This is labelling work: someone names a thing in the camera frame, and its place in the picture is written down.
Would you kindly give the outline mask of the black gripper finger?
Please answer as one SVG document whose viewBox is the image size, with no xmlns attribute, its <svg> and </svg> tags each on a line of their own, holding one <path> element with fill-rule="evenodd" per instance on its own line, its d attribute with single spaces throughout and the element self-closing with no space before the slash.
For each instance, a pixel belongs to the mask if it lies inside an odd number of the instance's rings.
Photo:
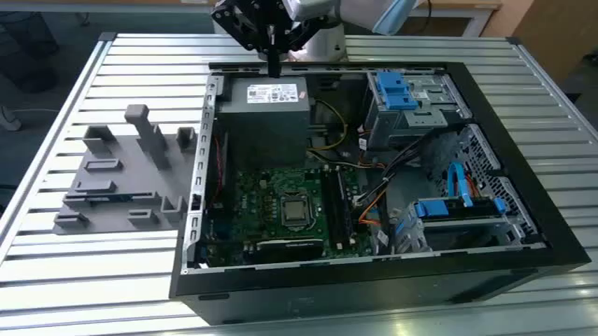
<svg viewBox="0 0 598 336">
<path fill-rule="evenodd" d="M 261 60 L 267 62 L 268 76 L 273 78 L 273 29 L 256 30 L 233 1 L 217 1 L 211 17 L 228 35 L 245 50 L 255 50 Z"/>
<path fill-rule="evenodd" d="M 280 16 L 273 24 L 273 77 L 280 76 L 281 56 L 289 51 L 299 51 L 316 32 L 325 25 L 325 17 L 319 16 L 297 23 L 288 16 Z"/>
</svg>

